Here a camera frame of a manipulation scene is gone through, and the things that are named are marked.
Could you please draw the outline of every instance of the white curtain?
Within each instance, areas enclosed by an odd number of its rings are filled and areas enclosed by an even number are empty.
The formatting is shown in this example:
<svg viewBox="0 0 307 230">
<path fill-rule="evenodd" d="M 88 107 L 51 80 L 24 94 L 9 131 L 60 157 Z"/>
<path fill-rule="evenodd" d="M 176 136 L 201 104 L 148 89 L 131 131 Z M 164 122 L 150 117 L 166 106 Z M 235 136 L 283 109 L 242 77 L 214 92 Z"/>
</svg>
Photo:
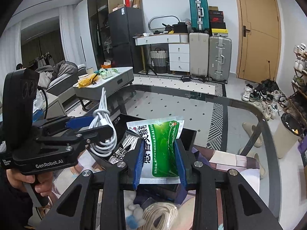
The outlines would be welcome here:
<svg viewBox="0 0 307 230">
<path fill-rule="evenodd" d="M 16 71 L 22 63 L 20 45 L 21 22 L 5 30 L 0 38 L 0 102 L 2 103 L 4 80 L 8 73 Z"/>
<path fill-rule="evenodd" d="M 72 5 L 59 8 L 59 28 L 65 60 L 73 62 L 76 65 L 82 64 L 75 36 Z"/>
</svg>

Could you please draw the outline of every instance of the metal screw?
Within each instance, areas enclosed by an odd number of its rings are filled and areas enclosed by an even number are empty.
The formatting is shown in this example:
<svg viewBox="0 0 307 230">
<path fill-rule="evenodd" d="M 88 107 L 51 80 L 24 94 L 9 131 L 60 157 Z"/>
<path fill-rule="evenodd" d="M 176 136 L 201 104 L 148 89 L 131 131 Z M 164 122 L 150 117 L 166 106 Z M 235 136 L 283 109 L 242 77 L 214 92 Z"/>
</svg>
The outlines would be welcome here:
<svg viewBox="0 0 307 230">
<path fill-rule="evenodd" d="M 200 168 L 203 166 L 203 163 L 201 161 L 196 161 L 194 162 L 194 166 Z"/>
<path fill-rule="evenodd" d="M 82 175 L 83 176 L 89 176 L 91 174 L 91 171 L 90 170 L 84 170 L 83 172 L 82 172 Z"/>
<path fill-rule="evenodd" d="M 119 167 L 119 168 L 123 168 L 123 167 L 125 167 L 125 165 L 126 165 L 125 162 L 118 162 L 118 163 L 116 164 L 116 166 Z"/>
<path fill-rule="evenodd" d="M 236 175 L 238 174 L 237 170 L 235 170 L 235 169 L 229 170 L 229 173 L 230 173 L 231 175 L 233 175 L 233 176 L 236 176 Z"/>
</svg>

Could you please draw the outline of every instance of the human hand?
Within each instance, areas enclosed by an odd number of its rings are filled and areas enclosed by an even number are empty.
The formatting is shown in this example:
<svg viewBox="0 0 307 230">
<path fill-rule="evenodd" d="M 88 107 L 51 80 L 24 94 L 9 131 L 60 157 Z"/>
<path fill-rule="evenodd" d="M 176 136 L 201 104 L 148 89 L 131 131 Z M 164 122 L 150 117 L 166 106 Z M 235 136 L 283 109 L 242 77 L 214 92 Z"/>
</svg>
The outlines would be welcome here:
<svg viewBox="0 0 307 230">
<path fill-rule="evenodd" d="M 42 173 L 37 176 L 39 181 L 38 184 L 35 185 L 35 191 L 40 193 L 41 196 L 48 196 L 52 190 L 52 172 Z M 23 182 L 26 183 L 34 183 L 35 176 L 34 175 L 22 175 L 17 169 L 7 170 L 7 179 L 12 187 L 22 191 L 27 192 Z"/>
</svg>

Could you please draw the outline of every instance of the coiled white cable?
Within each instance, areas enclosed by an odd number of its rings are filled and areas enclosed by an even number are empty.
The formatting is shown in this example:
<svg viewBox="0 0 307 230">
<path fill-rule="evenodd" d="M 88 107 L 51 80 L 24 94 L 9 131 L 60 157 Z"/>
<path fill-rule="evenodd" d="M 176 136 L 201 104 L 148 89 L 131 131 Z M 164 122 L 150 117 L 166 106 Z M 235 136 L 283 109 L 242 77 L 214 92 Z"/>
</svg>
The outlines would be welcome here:
<svg viewBox="0 0 307 230">
<path fill-rule="evenodd" d="M 113 135 L 109 140 L 106 140 L 105 143 L 99 142 L 99 145 L 101 146 L 98 146 L 96 143 L 90 144 L 90 149 L 97 156 L 100 157 L 110 156 L 112 154 L 112 151 L 117 145 L 117 135 L 116 135 L 116 130 L 110 119 L 110 112 L 107 109 L 106 90 L 104 87 L 102 88 L 99 107 L 97 110 L 93 112 L 93 117 L 94 119 L 91 122 L 89 129 L 103 125 L 109 125 L 113 129 Z"/>
<path fill-rule="evenodd" d="M 157 227 L 154 222 L 161 217 Z M 143 213 L 143 219 L 146 220 L 145 225 L 138 228 L 138 230 L 170 230 L 174 221 L 178 216 L 178 209 L 176 205 L 167 202 L 157 202 L 148 206 Z"/>
</svg>

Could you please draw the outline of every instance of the black refrigerator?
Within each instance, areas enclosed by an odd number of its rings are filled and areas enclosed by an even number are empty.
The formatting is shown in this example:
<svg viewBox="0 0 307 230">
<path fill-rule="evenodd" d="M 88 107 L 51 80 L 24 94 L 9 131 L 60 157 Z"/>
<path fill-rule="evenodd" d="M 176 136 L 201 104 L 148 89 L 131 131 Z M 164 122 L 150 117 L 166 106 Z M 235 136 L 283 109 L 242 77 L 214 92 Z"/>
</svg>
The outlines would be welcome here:
<svg viewBox="0 0 307 230">
<path fill-rule="evenodd" d="M 144 33 L 142 10 L 123 7 L 109 14 L 113 59 L 117 67 L 133 67 L 138 73 L 143 69 L 141 49 L 135 45 L 134 36 Z"/>
</svg>

